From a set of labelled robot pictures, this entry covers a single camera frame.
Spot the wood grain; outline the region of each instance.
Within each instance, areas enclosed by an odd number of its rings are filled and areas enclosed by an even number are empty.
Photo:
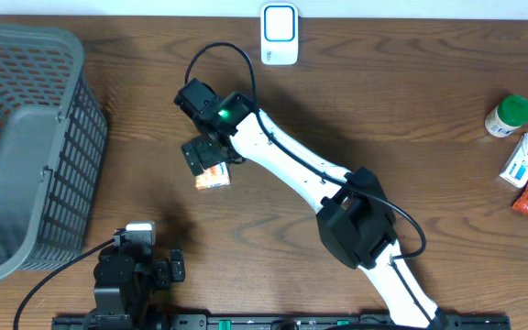
[[[258,99],[323,157],[374,171],[423,226],[411,262],[427,294],[462,314],[507,314],[528,329],[528,218],[498,172],[518,136],[490,137],[484,115],[507,94],[528,98],[528,22],[303,19],[299,61],[266,67],[259,22],[243,18],[0,16],[66,28],[82,41],[85,75],[111,113],[111,137],[90,248],[134,220],[157,222],[158,254],[181,244],[187,280],[164,303],[214,314],[359,313],[384,302],[364,275],[320,243],[314,215],[254,163],[229,187],[197,192],[180,145],[197,135],[172,100],[203,45],[236,43],[254,59]],[[220,94],[247,93],[248,72],[214,49],[192,72]],[[404,248],[413,229],[396,227]],[[68,269],[28,305],[22,327],[94,308],[95,258]],[[0,281],[0,328],[45,272]]]

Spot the gray plastic basket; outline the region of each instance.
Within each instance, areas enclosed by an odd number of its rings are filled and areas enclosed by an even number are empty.
[[[0,25],[0,279],[83,248],[108,131],[82,70],[73,34]]]

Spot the bottle with green cap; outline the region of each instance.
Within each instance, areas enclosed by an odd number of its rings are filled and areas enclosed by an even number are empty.
[[[506,138],[528,122],[528,101],[518,95],[505,98],[484,119],[484,126],[497,138]]]

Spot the white wall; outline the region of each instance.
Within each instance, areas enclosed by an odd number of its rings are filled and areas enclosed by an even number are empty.
[[[0,0],[0,14],[257,17],[262,0]],[[528,19],[528,0],[293,0],[301,17]]]

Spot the green lid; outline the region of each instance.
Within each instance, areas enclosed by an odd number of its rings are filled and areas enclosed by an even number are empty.
[[[519,127],[528,122],[528,101],[518,95],[511,95],[499,105],[499,118],[508,126]]]

